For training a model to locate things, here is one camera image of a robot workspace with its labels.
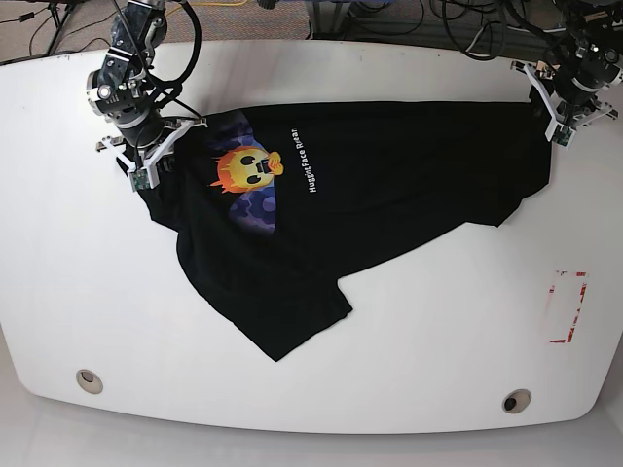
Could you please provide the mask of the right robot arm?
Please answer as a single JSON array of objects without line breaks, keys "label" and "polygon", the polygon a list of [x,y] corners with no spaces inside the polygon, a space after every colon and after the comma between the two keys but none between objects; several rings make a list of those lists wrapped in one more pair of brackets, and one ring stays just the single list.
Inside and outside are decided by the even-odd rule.
[{"label": "right robot arm", "polygon": [[101,67],[88,77],[90,106],[121,133],[133,161],[145,161],[181,123],[180,118],[161,115],[167,104],[175,103],[197,119],[201,116],[179,99],[199,61],[201,25],[188,2],[178,5],[191,21],[194,40],[189,62],[177,78],[163,80],[152,72],[155,49],[167,34],[164,1],[129,1],[123,8],[114,2],[111,45]]}]

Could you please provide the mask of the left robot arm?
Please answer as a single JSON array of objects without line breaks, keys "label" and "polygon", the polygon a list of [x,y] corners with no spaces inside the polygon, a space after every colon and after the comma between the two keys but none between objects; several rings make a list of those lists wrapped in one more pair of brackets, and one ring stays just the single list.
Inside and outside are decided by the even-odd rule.
[{"label": "left robot arm", "polygon": [[620,1],[557,1],[564,30],[548,32],[520,16],[507,1],[506,11],[522,29],[546,43],[540,82],[549,81],[543,101],[560,128],[574,130],[618,113],[598,99],[601,90],[622,83],[622,3]]}]

